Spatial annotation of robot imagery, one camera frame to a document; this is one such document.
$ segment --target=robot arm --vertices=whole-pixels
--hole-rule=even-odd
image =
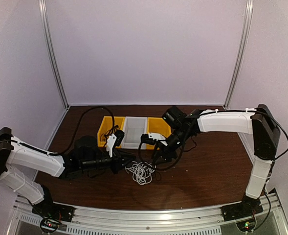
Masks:
[[[238,111],[194,110],[188,115],[173,106],[162,117],[174,129],[173,134],[166,139],[154,138],[156,135],[153,133],[141,138],[143,143],[155,144],[154,165],[176,159],[176,150],[184,141],[202,132],[224,131],[253,135],[256,158],[243,200],[238,205],[223,207],[223,214],[227,221],[250,216],[253,210],[262,210],[259,197],[270,178],[280,137],[280,130],[272,120],[273,116],[267,106],[259,105],[256,109]]]
[[[119,137],[113,134],[115,141],[108,144],[108,152],[97,147],[96,138],[83,136],[74,143],[74,149],[69,154],[58,154],[31,146],[4,127],[0,130],[0,181],[27,198],[34,213],[43,217],[56,214],[59,218],[60,212],[63,220],[70,221],[72,207],[53,203],[48,188],[33,182],[13,165],[26,166],[64,180],[80,177],[85,171],[95,169],[110,168],[113,173],[118,173],[135,159],[135,155],[115,149],[123,138]]]

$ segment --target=white plastic tray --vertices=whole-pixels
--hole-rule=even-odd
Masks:
[[[125,117],[122,148],[138,149],[141,135],[147,132],[147,121],[147,117]],[[146,145],[143,144],[141,149],[146,149]]]

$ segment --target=white cable tie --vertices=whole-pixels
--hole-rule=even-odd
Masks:
[[[129,168],[125,168],[127,173],[133,173],[132,179],[136,181],[139,185],[149,184],[153,178],[152,173],[154,169],[148,168],[143,163],[137,163],[133,161],[133,165]]]
[[[25,175],[23,174],[23,184],[22,184],[20,187],[18,187],[18,188],[16,188],[15,190],[13,190],[13,191],[14,191],[14,192],[18,191],[18,190],[21,189],[24,185],[25,185]]]

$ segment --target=black camera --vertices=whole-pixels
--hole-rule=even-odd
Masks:
[[[162,118],[169,126],[177,130],[182,126],[186,116],[186,113],[183,113],[177,106],[174,105],[162,115]]]

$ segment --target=brown wooden surface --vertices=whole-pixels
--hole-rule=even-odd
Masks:
[[[76,123],[88,107],[71,107],[60,126],[51,151],[62,151],[70,142]],[[169,106],[109,106],[115,116],[161,117]],[[181,106],[185,112],[195,106]],[[97,136],[104,110],[86,114],[76,139]],[[162,172],[161,181],[144,186],[125,171],[114,175],[110,170],[90,179],[83,176],[63,181],[39,172],[36,182],[46,185],[54,201],[107,209],[179,209],[210,206],[241,200],[248,184],[252,164],[236,133],[202,133],[194,138],[196,149],[184,153],[175,168]],[[187,142],[186,148],[193,146]],[[151,150],[143,152],[150,158]]]

